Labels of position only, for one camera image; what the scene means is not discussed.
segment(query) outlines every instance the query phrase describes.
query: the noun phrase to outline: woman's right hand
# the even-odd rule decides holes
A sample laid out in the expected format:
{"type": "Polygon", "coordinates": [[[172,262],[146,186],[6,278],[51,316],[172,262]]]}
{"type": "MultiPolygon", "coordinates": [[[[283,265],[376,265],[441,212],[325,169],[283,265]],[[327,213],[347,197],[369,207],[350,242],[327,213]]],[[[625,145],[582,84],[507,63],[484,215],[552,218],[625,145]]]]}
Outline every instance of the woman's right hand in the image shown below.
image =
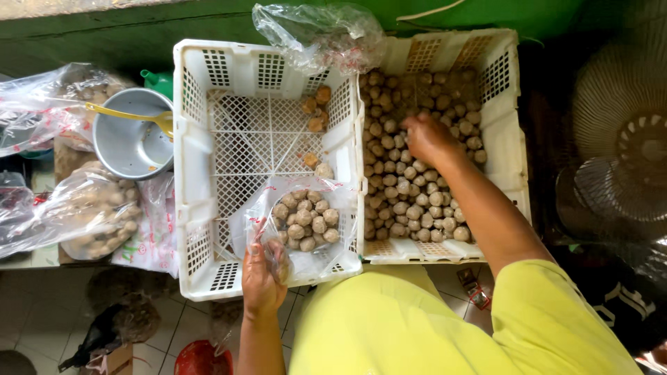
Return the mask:
{"type": "Polygon", "coordinates": [[[430,165],[435,165],[443,152],[463,152],[447,126],[436,122],[425,113],[406,118],[402,125],[408,129],[407,144],[410,154],[430,165]]]}

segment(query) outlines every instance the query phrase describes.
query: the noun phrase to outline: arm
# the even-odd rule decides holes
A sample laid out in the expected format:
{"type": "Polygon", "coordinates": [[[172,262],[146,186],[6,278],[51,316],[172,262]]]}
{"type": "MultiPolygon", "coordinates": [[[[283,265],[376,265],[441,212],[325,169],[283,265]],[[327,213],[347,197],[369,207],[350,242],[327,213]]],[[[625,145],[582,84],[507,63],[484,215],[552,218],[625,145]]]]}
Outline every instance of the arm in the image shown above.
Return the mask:
{"type": "MultiPolygon", "coordinates": [[[[282,245],[269,241],[276,258],[282,245]]],[[[264,248],[252,245],[252,255],[243,259],[243,323],[239,349],[239,374],[283,375],[285,362],[280,342],[277,311],[285,300],[287,286],[277,283],[269,272],[264,248]]]]}
{"type": "Polygon", "coordinates": [[[494,276],[527,259],[556,262],[510,200],[468,160],[443,124],[430,116],[409,117],[410,153],[447,180],[494,276]]]}

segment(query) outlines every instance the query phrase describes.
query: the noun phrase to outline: crate mesh bottom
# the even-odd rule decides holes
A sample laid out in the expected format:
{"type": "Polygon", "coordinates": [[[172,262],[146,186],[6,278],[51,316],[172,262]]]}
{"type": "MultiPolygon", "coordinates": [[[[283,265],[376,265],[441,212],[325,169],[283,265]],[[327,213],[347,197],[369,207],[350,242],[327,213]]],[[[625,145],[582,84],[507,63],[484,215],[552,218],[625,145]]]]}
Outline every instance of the crate mesh bottom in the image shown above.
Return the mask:
{"type": "Polygon", "coordinates": [[[218,241],[231,243],[227,220],[271,175],[312,175],[307,152],[322,158],[323,133],[307,130],[310,115],[301,101],[240,97],[224,90],[207,93],[214,133],[214,178],[218,196],[218,241]]]}

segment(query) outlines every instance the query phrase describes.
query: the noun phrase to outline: plastic bag of meatballs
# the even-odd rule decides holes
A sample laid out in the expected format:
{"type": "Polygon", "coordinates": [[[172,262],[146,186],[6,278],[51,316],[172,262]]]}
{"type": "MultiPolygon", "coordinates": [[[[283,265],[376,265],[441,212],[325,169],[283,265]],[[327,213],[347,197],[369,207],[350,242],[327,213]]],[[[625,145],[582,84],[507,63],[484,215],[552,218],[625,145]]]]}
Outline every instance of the plastic bag of meatballs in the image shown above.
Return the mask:
{"type": "Polygon", "coordinates": [[[61,181],[33,216],[11,228],[0,256],[60,242],[77,260],[110,254],[137,231],[141,209],[134,181],[119,179],[99,161],[88,161],[61,181]]]}
{"type": "Polygon", "coordinates": [[[0,157],[52,148],[58,136],[81,151],[93,147],[96,113],[85,102],[103,104],[134,83],[89,63],[0,82],[0,157]]]}
{"type": "Polygon", "coordinates": [[[276,280],[317,280],[356,239],[357,196],[354,183],[269,178],[229,220],[234,253],[242,259],[245,247],[260,241],[276,280]]]}

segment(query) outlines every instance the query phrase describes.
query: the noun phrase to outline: cardboard box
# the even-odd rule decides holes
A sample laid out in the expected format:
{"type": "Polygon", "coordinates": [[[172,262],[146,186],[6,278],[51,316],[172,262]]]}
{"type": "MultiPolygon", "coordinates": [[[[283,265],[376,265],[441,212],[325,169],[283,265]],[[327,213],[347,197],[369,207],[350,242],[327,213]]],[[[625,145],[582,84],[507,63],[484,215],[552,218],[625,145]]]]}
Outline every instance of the cardboard box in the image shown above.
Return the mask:
{"type": "Polygon", "coordinates": [[[132,344],[122,346],[107,356],[107,369],[109,371],[106,374],[100,374],[98,371],[82,367],[79,375],[132,375],[132,357],[132,344]]]}

